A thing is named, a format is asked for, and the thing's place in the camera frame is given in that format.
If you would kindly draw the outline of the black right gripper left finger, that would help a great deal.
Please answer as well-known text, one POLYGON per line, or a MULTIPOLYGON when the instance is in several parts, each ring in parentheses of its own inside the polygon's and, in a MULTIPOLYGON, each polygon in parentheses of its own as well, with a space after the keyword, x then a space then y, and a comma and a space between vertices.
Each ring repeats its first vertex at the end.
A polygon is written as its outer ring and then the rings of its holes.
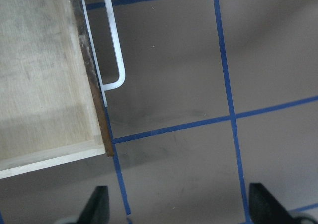
POLYGON ((109 193, 107 186, 97 186, 90 196, 85 208, 75 222, 76 224, 109 223, 109 193))

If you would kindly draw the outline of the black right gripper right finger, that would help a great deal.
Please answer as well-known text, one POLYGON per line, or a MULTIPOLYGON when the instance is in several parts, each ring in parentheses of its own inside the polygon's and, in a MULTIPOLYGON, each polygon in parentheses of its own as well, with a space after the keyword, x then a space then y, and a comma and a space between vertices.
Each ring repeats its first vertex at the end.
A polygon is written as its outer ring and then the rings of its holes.
POLYGON ((254 224, 298 223, 261 183, 250 183, 248 204, 254 224))

